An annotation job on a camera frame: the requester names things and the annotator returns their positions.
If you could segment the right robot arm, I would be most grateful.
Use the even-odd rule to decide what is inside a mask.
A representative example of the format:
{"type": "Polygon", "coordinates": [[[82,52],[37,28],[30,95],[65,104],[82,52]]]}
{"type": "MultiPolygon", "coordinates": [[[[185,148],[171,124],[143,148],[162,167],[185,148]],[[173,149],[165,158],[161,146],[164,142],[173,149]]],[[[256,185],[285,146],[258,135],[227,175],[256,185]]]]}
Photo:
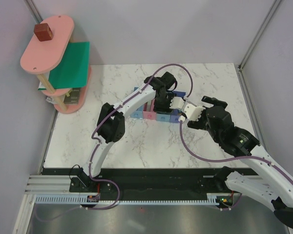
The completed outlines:
{"type": "Polygon", "coordinates": [[[249,131],[234,125],[227,103],[204,96],[211,107],[196,106],[190,102],[183,107],[181,120],[188,120],[192,129],[207,131],[213,141],[231,157],[252,168],[266,183],[247,180],[234,169],[223,167],[214,179],[215,189],[240,192],[268,207],[276,218],[293,229],[293,176],[286,172],[249,131]]]}

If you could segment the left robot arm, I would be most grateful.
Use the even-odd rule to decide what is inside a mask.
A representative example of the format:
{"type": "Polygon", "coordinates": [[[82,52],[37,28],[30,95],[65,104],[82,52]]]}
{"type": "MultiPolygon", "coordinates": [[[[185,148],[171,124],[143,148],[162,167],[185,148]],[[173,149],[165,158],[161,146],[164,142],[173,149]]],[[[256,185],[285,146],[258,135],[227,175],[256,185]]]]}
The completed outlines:
{"type": "Polygon", "coordinates": [[[125,134],[125,119],[128,118],[139,107],[149,101],[154,101],[154,112],[170,114],[170,103],[175,94],[169,89],[177,86],[176,78],[169,72],[161,77],[147,77],[144,84],[131,93],[124,100],[113,105],[105,103],[100,111],[97,127],[91,138],[98,140],[88,162],[88,171],[80,182],[80,185],[87,192],[97,188],[95,178],[101,171],[103,161],[111,147],[125,134]]]}

